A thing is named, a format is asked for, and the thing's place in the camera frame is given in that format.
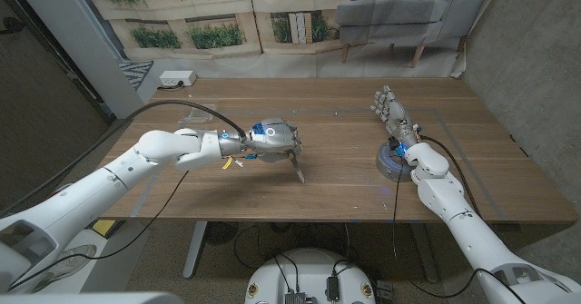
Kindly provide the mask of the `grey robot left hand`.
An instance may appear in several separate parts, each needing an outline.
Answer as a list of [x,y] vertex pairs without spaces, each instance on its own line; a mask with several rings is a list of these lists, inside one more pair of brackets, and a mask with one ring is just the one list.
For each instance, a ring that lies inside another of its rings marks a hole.
[[282,118],[255,123],[249,130],[247,144],[264,162],[288,159],[291,153],[302,150],[297,125]]

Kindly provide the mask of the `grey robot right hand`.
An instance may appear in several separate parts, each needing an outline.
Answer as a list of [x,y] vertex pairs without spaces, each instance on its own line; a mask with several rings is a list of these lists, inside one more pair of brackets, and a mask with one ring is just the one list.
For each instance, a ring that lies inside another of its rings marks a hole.
[[382,92],[375,92],[374,104],[370,109],[385,123],[388,133],[400,143],[411,147],[419,142],[410,116],[387,85],[383,86]]

